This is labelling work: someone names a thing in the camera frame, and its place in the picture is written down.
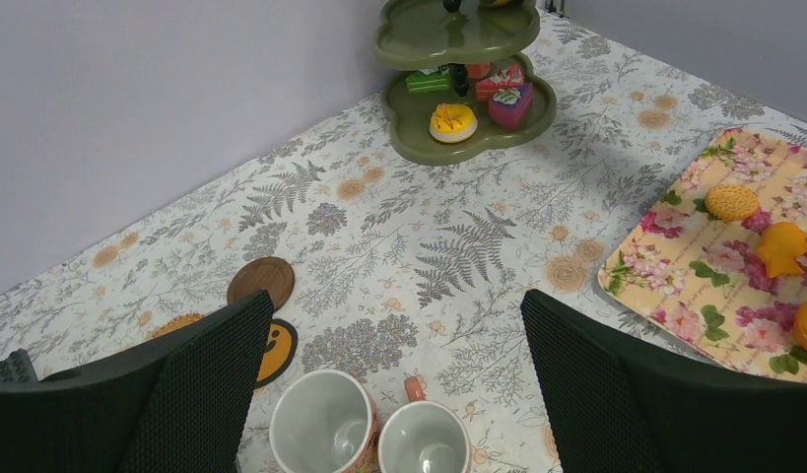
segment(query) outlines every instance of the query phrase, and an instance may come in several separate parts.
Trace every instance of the toy cake slice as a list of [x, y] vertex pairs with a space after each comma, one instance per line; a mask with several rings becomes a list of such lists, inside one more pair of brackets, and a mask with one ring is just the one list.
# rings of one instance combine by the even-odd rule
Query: toy cake slice
[[533, 84], [501, 89], [488, 101], [490, 119], [504, 128], [518, 128], [533, 100]]
[[481, 64], [467, 64], [467, 78], [481, 80], [490, 74], [490, 63], [484, 62]]
[[448, 91], [452, 88], [448, 72], [446, 66], [415, 72], [406, 78], [406, 89], [412, 94]]
[[518, 64], [513, 64], [507, 69], [502, 69], [493, 76], [476, 83], [476, 100], [488, 101], [490, 97], [501, 89], [511, 87], [521, 87], [525, 83], [522, 76], [522, 69]]

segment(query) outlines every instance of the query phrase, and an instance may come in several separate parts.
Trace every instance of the red toy item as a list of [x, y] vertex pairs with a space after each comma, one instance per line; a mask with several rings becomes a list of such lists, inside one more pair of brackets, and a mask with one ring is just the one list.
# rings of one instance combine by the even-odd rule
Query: red toy item
[[488, 101], [497, 91], [509, 89], [511, 87], [521, 87], [525, 83], [522, 77], [522, 69], [518, 64], [513, 64], [507, 69], [503, 69], [488, 79], [476, 83], [476, 100]]
[[501, 89], [490, 97], [487, 110], [490, 119], [504, 128], [518, 128], [531, 107], [533, 84]]
[[467, 64], [467, 78], [468, 79], [475, 79], [480, 80], [487, 77], [488, 73], [490, 73], [490, 63], [486, 62], [484, 64]]

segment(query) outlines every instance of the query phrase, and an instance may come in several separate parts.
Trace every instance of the floral tablecloth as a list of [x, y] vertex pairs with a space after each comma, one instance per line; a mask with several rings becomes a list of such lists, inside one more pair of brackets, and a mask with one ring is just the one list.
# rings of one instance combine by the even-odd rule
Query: floral tablecloth
[[611, 302], [594, 274], [719, 131], [807, 146], [807, 125], [553, 16], [525, 53], [560, 101], [538, 139], [415, 166], [390, 148], [372, 96], [0, 295], [0, 360], [26, 348], [48, 374], [111, 355], [219, 308], [244, 262], [278, 255], [297, 275], [278, 316], [301, 343], [253, 398], [244, 472], [279, 470], [273, 406], [319, 368], [363, 381], [385, 416], [419, 375], [467, 425], [475, 472], [560, 471], [523, 293], [694, 356]]

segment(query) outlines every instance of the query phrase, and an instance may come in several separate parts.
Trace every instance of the brown coaster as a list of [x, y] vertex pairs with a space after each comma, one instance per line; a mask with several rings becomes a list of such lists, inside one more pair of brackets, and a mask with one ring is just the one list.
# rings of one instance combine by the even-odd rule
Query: brown coaster
[[270, 256], [256, 259], [240, 268], [229, 283], [226, 299], [229, 304], [263, 289], [270, 294], [276, 310], [287, 303], [293, 287], [296, 285], [296, 274], [287, 261]]
[[202, 319], [203, 315], [200, 313], [187, 313], [186, 315], [180, 315], [179, 317], [173, 318], [170, 322], [162, 327], [152, 330], [151, 333], [148, 334], [148, 340], [162, 337], [163, 335], [167, 335], [174, 330], [178, 330], [186, 325], [191, 325], [192, 323]]

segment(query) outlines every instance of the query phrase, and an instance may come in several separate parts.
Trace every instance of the black knob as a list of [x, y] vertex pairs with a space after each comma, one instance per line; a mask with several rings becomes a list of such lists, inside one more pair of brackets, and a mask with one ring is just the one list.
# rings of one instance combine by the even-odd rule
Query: black knob
[[455, 89], [455, 93], [458, 94], [459, 97], [467, 97], [467, 93], [470, 92], [470, 83], [467, 81], [462, 83], [456, 82], [453, 89]]
[[455, 13], [461, 8], [461, 0], [443, 0], [443, 9], [449, 13]]
[[450, 64], [449, 75], [456, 83], [464, 82], [467, 80], [467, 66], [463, 64]]

